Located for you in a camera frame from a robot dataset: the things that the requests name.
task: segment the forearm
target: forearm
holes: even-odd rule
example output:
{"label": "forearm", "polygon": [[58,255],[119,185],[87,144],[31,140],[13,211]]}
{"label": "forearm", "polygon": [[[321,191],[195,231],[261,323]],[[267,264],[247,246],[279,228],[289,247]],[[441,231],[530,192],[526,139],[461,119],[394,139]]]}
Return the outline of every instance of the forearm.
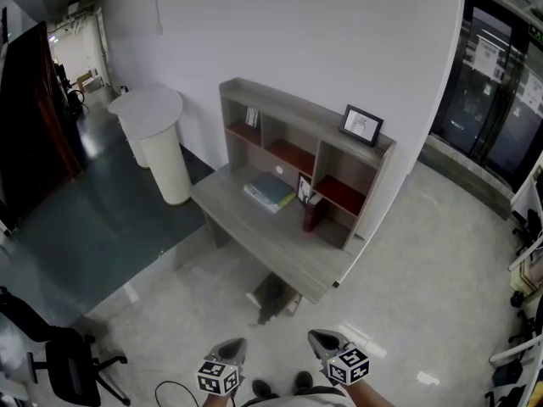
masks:
{"label": "forearm", "polygon": [[217,395],[208,395],[202,407],[227,407],[229,396],[219,397]]}
{"label": "forearm", "polygon": [[344,386],[344,389],[347,391],[356,407],[394,407],[364,381],[359,381],[350,386]]}

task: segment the round table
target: round table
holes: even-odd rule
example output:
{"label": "round table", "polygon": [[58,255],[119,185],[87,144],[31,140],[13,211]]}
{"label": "round table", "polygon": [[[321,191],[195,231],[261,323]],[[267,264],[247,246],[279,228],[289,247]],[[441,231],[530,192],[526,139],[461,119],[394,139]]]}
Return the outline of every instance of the round table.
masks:
{"label": "round table", "polygon": [[190,178],[177,140],[181,94],[167,86],[150,85],[115,99],[108,111],[119,116],[137,163],[150,168],[164,200],[183,204],[190,198]]}

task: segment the paper sign on door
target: paper sign on door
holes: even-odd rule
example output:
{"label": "paper sign on door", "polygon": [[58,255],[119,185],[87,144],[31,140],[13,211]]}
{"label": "paper sign on door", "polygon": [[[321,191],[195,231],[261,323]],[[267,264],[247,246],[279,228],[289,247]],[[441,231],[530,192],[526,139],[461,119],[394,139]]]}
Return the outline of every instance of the paper sign on door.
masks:
{"label": "paper sign on door", "polygon": [[495,67],[498,63],[498,54],[500,49],[487,41],[479,38],[477,49],[475,50],[475,60],[473,69],[477,70],[487,77],[494,79]]}
{"label": "paper sign on door", "polygon": [[528,73],[528,80],[524,86],[524,93],[520,100],[537,113],[543,98],[543,82],[531,71]]}

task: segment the tile floor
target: tile floor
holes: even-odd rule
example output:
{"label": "tile floor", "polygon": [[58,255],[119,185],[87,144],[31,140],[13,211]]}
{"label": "tile floor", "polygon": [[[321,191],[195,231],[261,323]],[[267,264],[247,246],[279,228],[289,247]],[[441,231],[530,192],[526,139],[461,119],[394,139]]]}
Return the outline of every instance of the tile floor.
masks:
{"label": "tile floor", "polygon": [[[515,243],[507,223],[426,166],[415,166],[340,288],[319,304],[302,303],[295,317],[252,327],[257,309],[245,294],[266,269],[236,243],[221,249],[199,245],[206,250],[196,257],[185,258],[186,251],[174,248],[159,259],[155,264],[171,259],[181,268],[151,289],[137,276],[131,283],[140,299],[134,304],[120,291],[117,302],[100,305],[102,315],[110,308],[107,317],[89,315],[103,329],[98,355],[123,351],[129,359],[108,375],[132,405],[155,405],[154,388],[165,379],[196,393],[199,360],[230,337],[249,341],[248,381],[238,392],[238,405],[249,399],[255,377],[280,394],[302,369],[324,383],[306,342],[307,331],[318,327],[344,330],[368,343],[367,381],[396,405],[484,405],[493,371],[488,358],[512,330],[507,264]],[[439,384],[418,381],[420,372]],[[40,379],[39,386],[31,386],[35,402],[64,405],[53,396],[47,375]],[[179,387],[160,390],[165,407],[192,405]],[[196,396],[204,399],[202,393]],[[120,405],[106,393],[102,400],[104,406]]]}
{"label": "tile floor", "polygon": [[[0,234],[0,285],[51,324],[81,315],[204,224],[195,202],[165,203],[149,170],[137,166],[116,117],[112,92],[87,94],[77,121],[84,171],[57,189],[9,239]],[[193,182],[212,169],[185,152]],[[0,364],[24,359],[25,339],[0,315]]]}

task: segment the black shoe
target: black shoe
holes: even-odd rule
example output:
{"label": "black shoe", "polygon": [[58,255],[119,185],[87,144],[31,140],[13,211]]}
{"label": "black shoe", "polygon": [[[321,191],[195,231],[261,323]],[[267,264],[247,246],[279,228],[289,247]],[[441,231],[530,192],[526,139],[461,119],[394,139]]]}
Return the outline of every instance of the black shoe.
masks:
{"label": "black shoe", "polygon": [[263,380],[254,380],[253,393],[257,398],[265,398],[270,393],[272,393],[272,388],[268,383],[264,382]]}
{"label": "black shoe", "polygon": [[313,377],[307,371],[299,372],[294,380],[294,391],[300,389],[311,389],[313,387]]}

